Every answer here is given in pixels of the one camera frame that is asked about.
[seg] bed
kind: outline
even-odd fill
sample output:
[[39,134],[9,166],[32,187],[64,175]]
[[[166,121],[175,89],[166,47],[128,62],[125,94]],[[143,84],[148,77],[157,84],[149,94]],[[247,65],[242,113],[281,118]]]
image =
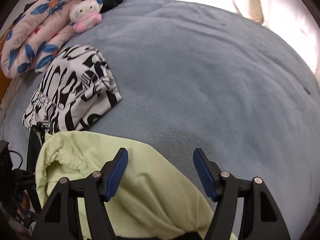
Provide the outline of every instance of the bed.
[[[283,39],[208,5],[127,0],[74,44],[102,52],[123,98],[91,131],[150,144],[201,191],[196,147],[238,178],[262,177],[299,239],[320,195],[320,93]],[[30,74],[0,123],[1,139],[23,155],[21,119],[41,78]],[[235,233],[240,223],[241,211]]]

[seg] folded shirt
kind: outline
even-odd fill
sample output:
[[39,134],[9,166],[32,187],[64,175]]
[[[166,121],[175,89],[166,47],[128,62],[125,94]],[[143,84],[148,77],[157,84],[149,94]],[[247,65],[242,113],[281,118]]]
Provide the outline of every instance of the folded shirt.
[[41,123],[50,134],[81,130],[121,99],[102,54],[90,45],[60,51],[43,76],[22,123],[30,130]]

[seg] plush toy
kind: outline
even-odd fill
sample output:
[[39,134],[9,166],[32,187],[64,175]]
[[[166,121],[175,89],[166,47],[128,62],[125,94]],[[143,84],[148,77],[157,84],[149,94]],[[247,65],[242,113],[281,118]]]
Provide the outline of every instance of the plush toy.
[[98,25],[101,20],[101,10],[97,0],[84,0],[70,8],[70,21],[74,23],[76,33],[83,33]]

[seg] black cable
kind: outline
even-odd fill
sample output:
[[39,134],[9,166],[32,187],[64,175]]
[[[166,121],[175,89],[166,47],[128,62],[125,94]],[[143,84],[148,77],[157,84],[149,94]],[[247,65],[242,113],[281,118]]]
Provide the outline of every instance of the black cable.
[[9,153],[15,153],[15,154],[17,154],[17,155],[20,156],[21,162],[20,162],[20,165],[19,165],[19,167],[18,167],[18,169],[20,169],[20,167],[21,167],[21,165],[22,165],[22,163],[23,163],[23,158],[22,158],[21,154],[18,153],[18,152],[16,152],[16,151],[13,151],[13,150],[9,150]]

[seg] fleece blanket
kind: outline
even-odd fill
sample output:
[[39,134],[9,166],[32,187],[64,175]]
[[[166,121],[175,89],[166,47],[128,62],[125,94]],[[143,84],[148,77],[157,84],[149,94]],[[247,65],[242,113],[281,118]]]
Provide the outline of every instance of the fleece blanket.
[[[82,0],[38,0],[17,21],[4,43],[1,68],[9,78],[29,69],[44,72],[75,35],[71,6]],[[102,0],[97,0],[102,7]]]
[[[320,94],[301,57],[267,28],[206,5],[127,0],[102,17],[67,44],[99,49],[123,98],[90,130],[151,145],[200,190],[196,147],[237,178],[263,178],[298,240],[320,195]],[[30,74],[0,130],[22,154],[21,116],[42,77]],[[235,233],[240,223],[241,211]]]

